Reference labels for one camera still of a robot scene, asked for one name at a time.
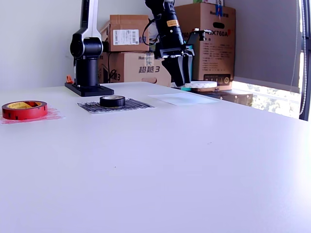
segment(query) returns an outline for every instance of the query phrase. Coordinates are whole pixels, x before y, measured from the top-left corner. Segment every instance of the yellow label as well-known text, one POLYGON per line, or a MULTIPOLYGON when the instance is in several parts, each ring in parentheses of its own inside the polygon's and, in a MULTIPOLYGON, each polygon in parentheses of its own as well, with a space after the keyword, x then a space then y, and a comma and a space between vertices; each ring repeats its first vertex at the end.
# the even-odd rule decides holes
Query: yellow label
MULTIPOLYGON (((38 107, 41 105, 40 102, 31 102, 31 103, 35 103, 38 107)), ((12 108, 12 109, 29 109, 29 108, 33 108, 32 106, 30 106, 29 104, 25 103, 25 102, 16 102, 16 103, 11 103, 8 105, 8 108, 12 108)))
POLYGON ((170 21, 167 21, 167 26, 169 26, 169 27, 179 27, 179 22, 176 19, 170 20, 170 21))

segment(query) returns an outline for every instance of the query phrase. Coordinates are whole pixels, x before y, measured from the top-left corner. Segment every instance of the gray panel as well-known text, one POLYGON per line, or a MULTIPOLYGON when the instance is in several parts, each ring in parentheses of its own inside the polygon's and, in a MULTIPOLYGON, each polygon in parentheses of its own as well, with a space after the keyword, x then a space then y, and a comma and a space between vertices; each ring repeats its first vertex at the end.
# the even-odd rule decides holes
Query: gray panel
MULTIPOLYGON (((269 85, 272 83, 273 88, 279 83, 279 89, 290 90, 296 47, 296 0, 227 0, 225 3, 235 8, 237 15, 235 76, 252 79, 251 83, 258 85, 265 83, 272 87, 269 85)), ((294 87, 299 83, 302 38, 300 15, 298 19, 294 87)))

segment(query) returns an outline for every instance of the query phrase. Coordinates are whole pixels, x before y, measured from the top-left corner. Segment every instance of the table surface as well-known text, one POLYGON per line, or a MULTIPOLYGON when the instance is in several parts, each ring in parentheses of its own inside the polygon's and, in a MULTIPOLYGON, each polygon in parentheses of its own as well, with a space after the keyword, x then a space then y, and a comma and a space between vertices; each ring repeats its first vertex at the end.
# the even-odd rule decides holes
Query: table surface
POLYGON ((65 87, 0 93, 65 119, 0 126, 1 233, 310 233, 310 124, 181 91, 108 84, 155 106, 91 115, 65 87))

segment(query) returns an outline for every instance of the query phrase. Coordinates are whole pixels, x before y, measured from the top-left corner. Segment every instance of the orange object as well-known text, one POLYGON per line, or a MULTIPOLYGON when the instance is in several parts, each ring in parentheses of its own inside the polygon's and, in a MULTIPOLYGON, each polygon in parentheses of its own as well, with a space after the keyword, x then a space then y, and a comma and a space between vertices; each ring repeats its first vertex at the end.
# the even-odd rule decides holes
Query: orange object
POLYGON ((74 84, 74 81, 72 80, 70 75, 67 75, 66 82, 69 83, 69 84, 74 84))
POLYGON ((48 113, 48 105, 41 101, 21 101, 2 106, 3 118, 8 120, 29 120, 44 117, 48 113))

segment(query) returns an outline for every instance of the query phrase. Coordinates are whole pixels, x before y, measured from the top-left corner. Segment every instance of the black electrical tape roll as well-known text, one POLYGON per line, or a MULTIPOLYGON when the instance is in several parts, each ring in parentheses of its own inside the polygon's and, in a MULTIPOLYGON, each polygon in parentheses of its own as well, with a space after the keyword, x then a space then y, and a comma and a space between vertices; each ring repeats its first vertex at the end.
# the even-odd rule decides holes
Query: black electrical tape roll
POLYGON ((100 105, 105 108, 116 108, 125 106, 123 96, 103 96, 100 98, 100 105))

